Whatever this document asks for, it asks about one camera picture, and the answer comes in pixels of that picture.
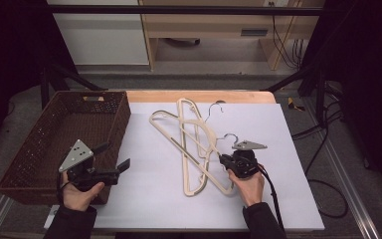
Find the metal hanger hook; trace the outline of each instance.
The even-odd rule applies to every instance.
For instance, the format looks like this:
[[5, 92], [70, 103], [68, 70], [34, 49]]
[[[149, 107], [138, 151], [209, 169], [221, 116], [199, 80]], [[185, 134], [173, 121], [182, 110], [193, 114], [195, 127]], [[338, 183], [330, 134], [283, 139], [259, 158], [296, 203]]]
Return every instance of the metal hanger hook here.
[[238, 137], [230, 132], [226, 133], [223, 137], [219, 137], [218, 139], [226, 139], [228, 136], [233, 136], [235, 138], [234, 145], [238, 143]]

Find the metal bracket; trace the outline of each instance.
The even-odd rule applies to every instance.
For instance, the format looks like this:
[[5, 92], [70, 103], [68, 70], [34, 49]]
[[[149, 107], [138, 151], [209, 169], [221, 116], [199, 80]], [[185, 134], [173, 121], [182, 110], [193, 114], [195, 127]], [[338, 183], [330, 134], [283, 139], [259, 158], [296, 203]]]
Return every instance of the metal bracket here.
[[88, 148], [81, 140], [77, 139], [67, 157], [64, 159], [64, 162], [61, 164], [59, 172], [66, 171], [94, 155], [95, 154], [90, 148]]
[[242, 142], [235, 143], [232, 146], [232, 148], [233, 149], [238, 149], [238, 150], [253, 150], [253, 149], [265, 149], [265, 148], [268, 148], [268, 147], [266, 145], [264, 145], [264, 144], [260, 144], [260, 143], [244, 140]]

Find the wrist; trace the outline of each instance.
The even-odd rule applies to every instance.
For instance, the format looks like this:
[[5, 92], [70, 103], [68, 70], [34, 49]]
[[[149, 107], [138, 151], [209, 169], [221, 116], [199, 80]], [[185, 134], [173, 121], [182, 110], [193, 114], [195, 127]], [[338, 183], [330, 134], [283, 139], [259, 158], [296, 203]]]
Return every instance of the wrist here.
[[247, 205], [247, 207], [253, 206], [254, 204], [262, 202], [262, 199], [246, 199], [244, 203]]

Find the white cabinet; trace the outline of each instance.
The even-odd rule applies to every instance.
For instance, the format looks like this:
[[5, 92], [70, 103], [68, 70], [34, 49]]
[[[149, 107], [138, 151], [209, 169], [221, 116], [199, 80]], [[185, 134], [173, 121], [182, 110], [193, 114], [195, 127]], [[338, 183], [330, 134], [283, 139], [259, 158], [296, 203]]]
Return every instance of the white cabinet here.
[[[49, 4], [138, 5], [136, 0], [48, 0]], [[148, 65], [139, 14], [54, 14], [76, 65]]]

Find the black sleeve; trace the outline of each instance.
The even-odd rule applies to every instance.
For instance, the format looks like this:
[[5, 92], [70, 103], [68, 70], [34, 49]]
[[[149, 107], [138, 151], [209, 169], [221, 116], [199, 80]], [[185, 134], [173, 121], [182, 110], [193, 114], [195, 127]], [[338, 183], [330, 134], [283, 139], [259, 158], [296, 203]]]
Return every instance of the black sleeve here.
[[252, 239], [287, 238], [266, 202], [244, 208], [243, 214]]
[[90, 239], [96, 216], [92, 207], [82, 212], [60, 206], [44, 239]]

